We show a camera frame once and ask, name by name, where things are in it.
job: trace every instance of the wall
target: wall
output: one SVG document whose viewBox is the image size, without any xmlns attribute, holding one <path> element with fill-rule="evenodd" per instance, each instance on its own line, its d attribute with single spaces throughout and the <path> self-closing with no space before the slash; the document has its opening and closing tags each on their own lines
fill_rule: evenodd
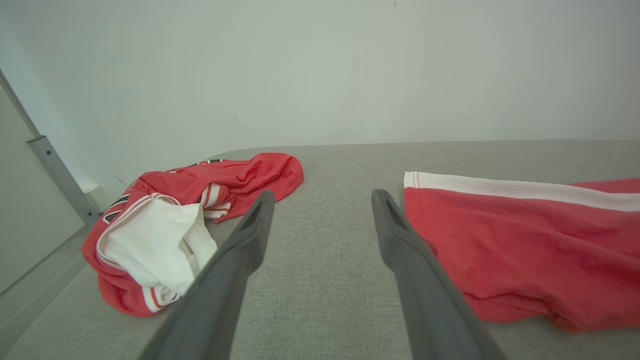
<svg viewBox="0 0 640 360">
<path fill-rule="evenodd" d="M 40 89 L 0 67 L 111 196 L 245 147 L 640 138 L 634 0 L 0 3 Z"/>
</svg>

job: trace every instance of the red garment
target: red garment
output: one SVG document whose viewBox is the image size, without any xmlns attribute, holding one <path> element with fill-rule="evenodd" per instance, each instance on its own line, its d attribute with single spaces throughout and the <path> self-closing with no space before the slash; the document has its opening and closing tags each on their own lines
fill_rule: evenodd
<svg viewBox="0 0 640 360">
<path fill-rule="evenodd" d="M 101 256 L 98 245 L 107 228 L 135 213 L 146 201 L 159 198 L 178 205 L 201 202 L 205 218 L 215 218 L 217 223 L 246 213 L 263 190 L 273 191 L 275 199 L 281 200 L 303 180 L 298 159 L 279 153 L 258 154 L 249 161 L 207 160 L 167 172 L 147 172 L 105 211 L 81 251 L 98 273 L 105 302 L 128 315 L 151 316 L 179 296 L 140 286 L 118 264 Z"/>
<path fill-rule="evenodd" d="M 407 217 L 478 317 L 640 325 L 640 179 L 572 185 L 407 172 Z"/>
</svg>

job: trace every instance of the gray fabric surface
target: gray fabric surface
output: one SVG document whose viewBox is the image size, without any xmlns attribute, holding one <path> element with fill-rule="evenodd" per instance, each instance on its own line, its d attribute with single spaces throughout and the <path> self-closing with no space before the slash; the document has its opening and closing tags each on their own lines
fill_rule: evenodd
<svg viewBox="0 0 640 360">
<path fill-rule="evenodd" d="M 305 182 L 276 203 L 262 266 L 249 280 L 232 359 L 410 359 L 396 284 L 378 252 L 371 190 L 402 204 L 404 171 L 573 183 L 640 177 L 639 141 L 444 142 L 274 147 Z M 224 240 L 238 219 L 212 227 Z M 105 305 L 85 268 L 7 359 L 134 359 L 165 315 Z M 637 359 L 640 329 L 569 334 L 536 318 L 488 324 L 510 359 Z"/>
</svg>

